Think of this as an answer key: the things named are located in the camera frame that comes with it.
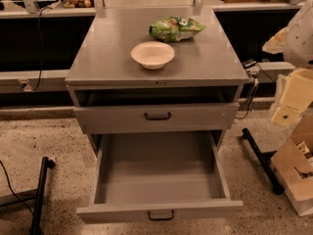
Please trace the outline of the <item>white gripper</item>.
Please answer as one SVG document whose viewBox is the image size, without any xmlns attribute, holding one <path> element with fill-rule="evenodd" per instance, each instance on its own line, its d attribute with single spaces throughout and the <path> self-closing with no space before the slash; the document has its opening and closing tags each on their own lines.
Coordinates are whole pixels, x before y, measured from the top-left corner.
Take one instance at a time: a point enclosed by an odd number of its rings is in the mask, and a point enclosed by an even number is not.
<svg viewBox="0 0 313 235">
<path fill-rule="evenodd" d="M 313 70 L 295 69 L 278 76 L 271 122 L 289 126 L 296 122 L 313 102 Z"/>
</svg>

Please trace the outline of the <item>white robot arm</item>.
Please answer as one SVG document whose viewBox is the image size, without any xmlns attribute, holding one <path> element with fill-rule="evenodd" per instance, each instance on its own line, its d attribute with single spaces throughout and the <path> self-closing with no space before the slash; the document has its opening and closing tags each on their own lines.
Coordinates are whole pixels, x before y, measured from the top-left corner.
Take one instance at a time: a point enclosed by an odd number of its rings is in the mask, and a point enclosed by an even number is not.
<svg viewBox="0 0 313 235">
<path fill-rule="evenodd" d="M 294 66 L 271 117 L 275 124 L 291 125 L 313 102 L 313 0 L 307 0 L 262 50 L 270 54 L 282 53 L 284 61 Z"/>
</svg>

